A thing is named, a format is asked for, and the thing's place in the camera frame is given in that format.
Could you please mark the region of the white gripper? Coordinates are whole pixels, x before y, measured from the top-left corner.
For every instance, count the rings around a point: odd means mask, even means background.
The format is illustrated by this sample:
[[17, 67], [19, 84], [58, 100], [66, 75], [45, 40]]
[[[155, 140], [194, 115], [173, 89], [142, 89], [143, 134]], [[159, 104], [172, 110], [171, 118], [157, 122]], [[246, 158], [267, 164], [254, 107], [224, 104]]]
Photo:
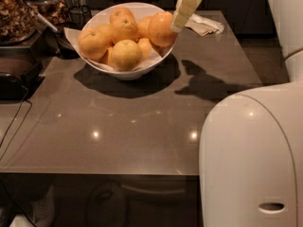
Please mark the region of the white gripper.
[[202, 0], [177, 0], [172, 15], [171, 30], [176, 33], [180, 32], [201, 2]]

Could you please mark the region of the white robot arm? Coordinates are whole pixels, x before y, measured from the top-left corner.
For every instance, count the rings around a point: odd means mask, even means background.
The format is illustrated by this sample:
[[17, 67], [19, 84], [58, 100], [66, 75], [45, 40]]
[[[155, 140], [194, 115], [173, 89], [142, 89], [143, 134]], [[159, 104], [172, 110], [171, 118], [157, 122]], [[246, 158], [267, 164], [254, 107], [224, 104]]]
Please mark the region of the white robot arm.
[[218, 103], [200, 136], [204, 227], [303, 227], [303, 0], [268, 0], [289, 80]]

